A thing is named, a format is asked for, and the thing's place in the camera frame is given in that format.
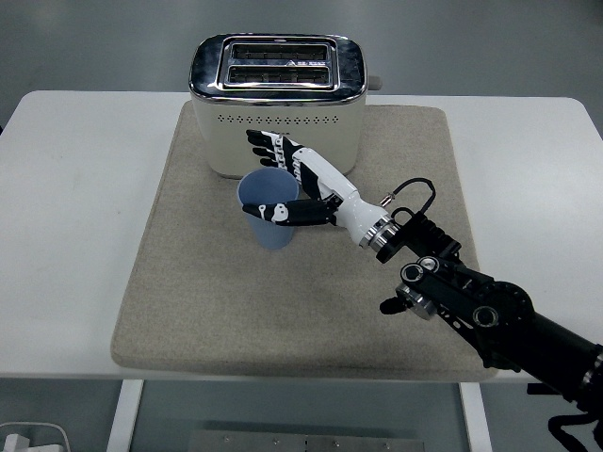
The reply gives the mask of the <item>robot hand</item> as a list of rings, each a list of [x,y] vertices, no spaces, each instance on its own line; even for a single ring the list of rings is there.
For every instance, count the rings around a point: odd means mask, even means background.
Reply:
[[[286,170],[307,195],[290,202],[244,202],[243,211],[280,226],[331,223],[345,228],[362,248],[383,249],[398,231],[380,206],[365,202],[355,185],[318,152],[289,138],[248,130],[253,153],[266,167]]]

